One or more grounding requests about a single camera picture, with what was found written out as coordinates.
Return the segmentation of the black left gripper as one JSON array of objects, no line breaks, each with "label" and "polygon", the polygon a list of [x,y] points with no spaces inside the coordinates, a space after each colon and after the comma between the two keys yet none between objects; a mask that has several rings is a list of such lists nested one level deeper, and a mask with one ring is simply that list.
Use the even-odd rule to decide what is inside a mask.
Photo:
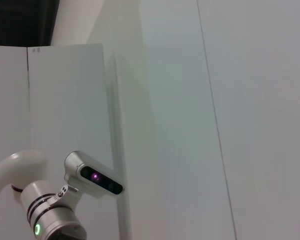
[{"label": "black left gripper", "polygon": [[52,234],[53,240],[86,240],[86,230],[81,225],[65,225]]}]

